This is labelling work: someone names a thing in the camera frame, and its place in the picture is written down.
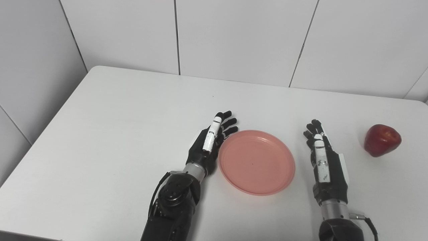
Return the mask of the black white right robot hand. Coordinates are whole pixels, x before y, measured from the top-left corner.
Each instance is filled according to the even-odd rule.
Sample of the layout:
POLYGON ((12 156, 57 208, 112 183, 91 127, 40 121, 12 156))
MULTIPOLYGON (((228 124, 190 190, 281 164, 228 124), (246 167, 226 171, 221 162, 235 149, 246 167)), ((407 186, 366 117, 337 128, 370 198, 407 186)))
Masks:
POLYGON ((315 200, 319 205, 331 199, 347 204, 348 184, 344 177, 339 154, 333 150, 319 120, 312 119, 306 128, 304 136, 311 152, 310 160, 315 176, 312 191, 315 200))

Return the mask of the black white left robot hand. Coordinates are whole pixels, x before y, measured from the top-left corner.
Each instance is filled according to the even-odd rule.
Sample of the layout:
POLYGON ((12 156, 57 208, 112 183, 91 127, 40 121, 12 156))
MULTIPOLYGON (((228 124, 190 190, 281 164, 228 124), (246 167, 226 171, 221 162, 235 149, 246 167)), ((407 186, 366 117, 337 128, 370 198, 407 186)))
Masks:
POLYGON ((215 170, 215 161, 218 158, 219 149, 223 142, 232 134, 238 132, 237 119, 232 117, 232 111, 218 112, 214 120, 219 120, 218 131, 214 136, 211 150, 204 148, 205 140, 209 135, 211 126, 203 129, 189 149, 186 164, 197 164, 204 169, 205 176, 209 176, 215 170))

